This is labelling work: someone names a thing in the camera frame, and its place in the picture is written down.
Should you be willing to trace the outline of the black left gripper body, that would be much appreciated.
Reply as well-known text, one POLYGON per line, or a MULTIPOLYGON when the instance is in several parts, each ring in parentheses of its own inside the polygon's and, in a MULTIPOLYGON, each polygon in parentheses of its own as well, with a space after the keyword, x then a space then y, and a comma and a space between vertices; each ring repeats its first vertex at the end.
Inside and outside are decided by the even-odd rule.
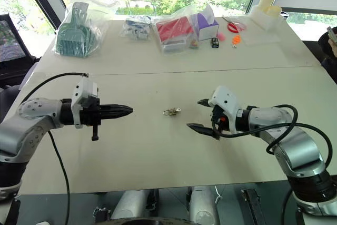
POLYGON ((98 127, 102 120, 109 119, 111 106, 109 104, 100 104, 100 99, 90 97, 80 110, 80 122, 86 126, 93 127, 92 141, 98 141, 98 127))

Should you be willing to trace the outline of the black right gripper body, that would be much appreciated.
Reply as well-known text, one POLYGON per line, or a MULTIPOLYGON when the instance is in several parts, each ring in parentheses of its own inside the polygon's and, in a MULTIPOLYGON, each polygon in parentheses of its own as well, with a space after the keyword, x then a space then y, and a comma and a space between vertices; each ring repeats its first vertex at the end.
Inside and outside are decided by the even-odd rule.
POLYGON ((216 105, 212 110, 211 122, 214 123, 215 129, 219 133, 222 133, 223 131, 230 131, 229 119, 224 114, 224 110, 218 105, 216 105))

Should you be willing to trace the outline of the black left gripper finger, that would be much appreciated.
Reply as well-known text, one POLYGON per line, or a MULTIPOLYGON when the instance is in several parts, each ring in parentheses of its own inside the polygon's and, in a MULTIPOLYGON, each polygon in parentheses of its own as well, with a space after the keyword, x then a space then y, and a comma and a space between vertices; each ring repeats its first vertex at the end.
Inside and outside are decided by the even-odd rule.
POLYGON ((110 119, 117 119, 129 114, 133 113, 133 111, 112 111, 110 112, 110 119))
POLYGON ((110 111, 112 112, 133 112, 133 109, 127 105, 112 104, 110 105, 110 111))

